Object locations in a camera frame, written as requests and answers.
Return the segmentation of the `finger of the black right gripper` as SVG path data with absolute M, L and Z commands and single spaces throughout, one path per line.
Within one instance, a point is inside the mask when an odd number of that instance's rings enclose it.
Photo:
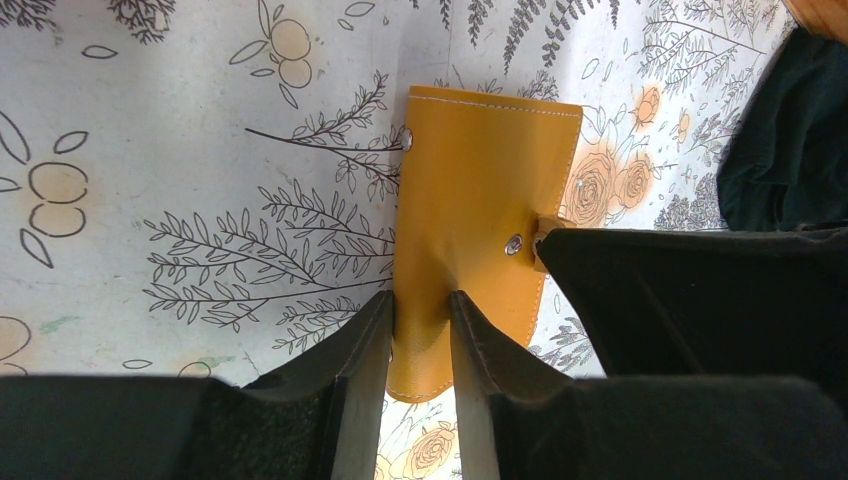
M 847 403 L 843 228 L 555 229 L 536 252 L 609 376 L 796 376 Z

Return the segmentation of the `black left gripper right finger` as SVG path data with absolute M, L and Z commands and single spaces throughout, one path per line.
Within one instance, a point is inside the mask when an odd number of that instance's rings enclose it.
M 792 377 L 574 379 L 449 297 L 467 479 L 843 479 L 847 422 Z

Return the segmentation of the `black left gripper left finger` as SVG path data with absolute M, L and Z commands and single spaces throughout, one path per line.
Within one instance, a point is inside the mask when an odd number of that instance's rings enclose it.
M 10 376 L 5 479 L 370 479 L 394 297 L 244 387 L 216 378 Z

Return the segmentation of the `yellow leather card holder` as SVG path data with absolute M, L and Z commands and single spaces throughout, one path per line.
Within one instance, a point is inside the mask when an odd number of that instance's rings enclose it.
M 406 403 L 453 383 L 449 295 L 466 292 L 521 346 L 544 276 L 533 239 L 558 214 L 583 111 L 572 104 L 435 86 L 407 97 L 395 225 L 388 394 Z

